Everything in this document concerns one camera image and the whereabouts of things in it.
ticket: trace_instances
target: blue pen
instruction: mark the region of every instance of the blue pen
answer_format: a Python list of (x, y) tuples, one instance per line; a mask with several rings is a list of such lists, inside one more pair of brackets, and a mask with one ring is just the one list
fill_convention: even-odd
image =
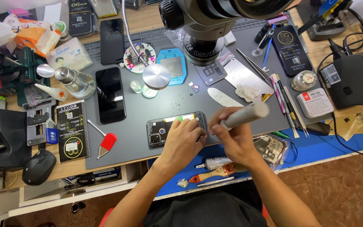
[(273, 41), (273, 38), (271, 38), (270, 41), (268, 42), (267, 52), (265, 53), (265, 57), (264, 57), (264, 61), (263, 61), (263, 66), (265, 66), (265, 63), (267, 62), (267, 57), (268, 57), (268, 53), (270, 51), (271, 41)]

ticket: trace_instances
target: person's right hand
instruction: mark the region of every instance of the person's right hand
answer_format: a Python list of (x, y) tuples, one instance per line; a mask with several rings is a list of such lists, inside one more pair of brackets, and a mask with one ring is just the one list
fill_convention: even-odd
[(225, 148), (226, 155), (234, 162), (249, 167), (254, 159), (261, 158), (252, 139), (250, 124), (246, 123), (229, 132), (219, 123), (243, 107), (223, 107), (218, 110), (208, 123), (209, 133), (216, 135)]

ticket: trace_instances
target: selection cotton pad package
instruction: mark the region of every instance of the selection cotton pad package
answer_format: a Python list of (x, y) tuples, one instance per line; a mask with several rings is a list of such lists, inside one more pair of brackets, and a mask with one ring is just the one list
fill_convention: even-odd
[(334, 111), (323, 88), (304, 92), (297, 96), (300, 107), (307, 118), (314, 118)]
[(65, 66), (72, 70), (83, 70), (92, 64), (85, 47), (78, 38), (73, 38), (47, 54), (47, 62), (54, 69)]

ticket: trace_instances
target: black computer mouse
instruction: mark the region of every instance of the black computer mouse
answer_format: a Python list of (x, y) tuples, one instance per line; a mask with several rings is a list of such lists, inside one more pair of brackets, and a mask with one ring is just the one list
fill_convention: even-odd
[(28, 185), (40, 185), (45, 182), (53, 170), (57, 159), (47, 150), (39, 152), (25, 164), (22, 180)]

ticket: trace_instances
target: black product box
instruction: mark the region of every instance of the black product box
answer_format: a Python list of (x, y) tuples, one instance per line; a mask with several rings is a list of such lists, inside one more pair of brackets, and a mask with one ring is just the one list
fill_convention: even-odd
[(92, 34), (92, 6), (88, 0), (75, 0), (69, 3), (69, 35)]
[(308, 56), (292, 25), (275, 28), (273, 44), (288, 77), (312, 70)]
[(57, 106), (60, 163), (89, 156), (84, 100)]

